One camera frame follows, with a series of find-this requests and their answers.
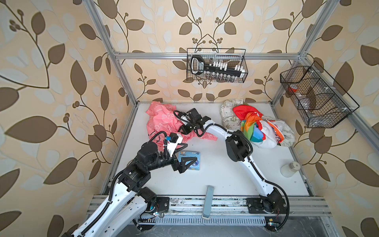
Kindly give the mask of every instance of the red cloth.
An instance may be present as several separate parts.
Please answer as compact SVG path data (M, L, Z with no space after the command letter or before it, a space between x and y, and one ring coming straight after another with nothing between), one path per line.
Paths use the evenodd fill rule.
M263 114L259 112L256 108L249 105L239 105L233 108L233 112L240 120L245 120L246 115L250 112L254 112L256 116L262 117Z
M149 109L146 111L146 113L150 115L150 119L146 126L149 139L151 139L159 131L165 131L167 135L170 135L172 132L180 133L178 130L183 123L174 116L174 110L176 110L176 106L174 105L163 105L158 101L151 102ZM193 137L197 137L197 135L194 131L192 131L188 135L182 134L182 137L182 142L187 143L188 140ZM200 138L215 141L217 140L216 136L207 132ZM160 135L160 139L156 138L154 142L158 145L158 150L163 151L163 135Z

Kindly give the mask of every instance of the wire mesh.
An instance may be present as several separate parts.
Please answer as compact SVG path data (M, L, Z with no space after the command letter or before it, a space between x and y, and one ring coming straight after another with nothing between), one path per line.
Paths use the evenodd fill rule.
M310 67L298 66L282 72L280 83L308 128L332 128L359 105L346 91L343 94L348 95L356 106L345 103L337 95L336 88L329 86L319 75L320 66L313 66L314 63Z
M208 82L244 83L248 74L245 49L219 49L225 53L213 52L211 48L187 49L187 78L196 77Z

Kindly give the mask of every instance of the gray floor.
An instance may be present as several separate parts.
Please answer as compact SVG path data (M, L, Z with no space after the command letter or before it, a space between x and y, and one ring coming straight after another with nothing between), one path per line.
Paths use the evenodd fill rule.
M321 220L296 218L288 220L278 233L266 231L261 226L154 226L139 232L128 225L117 237L327 237Z

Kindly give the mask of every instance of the pink fabric with white print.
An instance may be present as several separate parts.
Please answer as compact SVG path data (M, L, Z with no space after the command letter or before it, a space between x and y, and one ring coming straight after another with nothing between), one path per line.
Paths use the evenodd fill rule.
M167 135L170 135L170 133L180 133L178 132L180 126L183 125L183 123L178 120L175 116L173 111L176 110L176 106L174 105L168 105L168 104L161 104L158 101L153 101L150 104L149 109L146 111L148 115L150 115L150 119L147 122L147 132L149 134L149 139L151 139L157 132L159 131L165 131ZM159 135L159 139L155 139L155 143L158 145L158 150L163 151L163 135ZM183 137L183 143L187 143L187 141L193 137L197 137L195 132L192 131L188 135L182 134ZM217 137L210 134L205 133L204 136L201 137L201 139L209 139L209 140L217 140Z

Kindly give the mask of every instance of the floral wallpaper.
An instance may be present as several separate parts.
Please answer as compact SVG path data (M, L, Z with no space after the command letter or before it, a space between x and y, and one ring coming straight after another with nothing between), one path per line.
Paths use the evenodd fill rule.
M177 60L121 60L138 101L221 102L243 98L268 102L279 85L279 74L290 67L288 60L247 60L244 83L218 83L188 77L186 64Z
M83 222L132 107L81 1L0 0L0 19L0 235L58 237Z
M341 0L308 55L352 95L361 106L356 113L376 131L378 23L378 1ZM347 119L332 129L307 129L286 95L276 110L296 131L294 149L316 195L325 197L341 235L379 236L379 155Z
M94 0L119 52L242 48L297 53L323 0Z

